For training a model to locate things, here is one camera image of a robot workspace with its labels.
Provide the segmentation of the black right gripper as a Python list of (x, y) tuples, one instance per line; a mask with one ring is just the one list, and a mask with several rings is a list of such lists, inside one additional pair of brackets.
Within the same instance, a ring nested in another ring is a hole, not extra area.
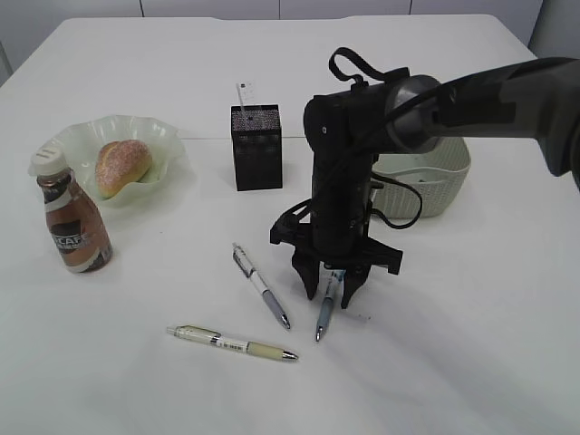
[(270, 242), (288, 244), (295, 251), (292, 266), (304, 284), (308, 299), (316, 295), (320, 265), (345, 269), (342, 309), (346, 309), (356, 291), (366, 282), (370, 266), (400, 273), (402, 252), (368, 235), (371, 205), (360, 209), (313, 212), (308, 223), (301, 223), (297, 208), (284, 212), (270, 230)]

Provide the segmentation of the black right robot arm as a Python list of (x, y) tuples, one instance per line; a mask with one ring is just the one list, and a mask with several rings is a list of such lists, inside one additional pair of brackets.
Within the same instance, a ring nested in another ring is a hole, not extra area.
[(407, 68), (378, 72), (341, 47), (357, 73), (329, 68), (348, 91), (314, 96), (304, 108), (305, 138), (314, 154), (312, 194), (285, 211), (270, 240), (294, 248), (292, 265), (308, 297), (321, 267), (345, 272), (342, 306), (373, 266), (398, 274), (400, 250), (368, 235), (371, 193), (382, 154), (425, 154), (443, 138), (535, 140), (549, 172), (579, 172), (579, 62), (548, 57), (476, 72), (449, 82)]

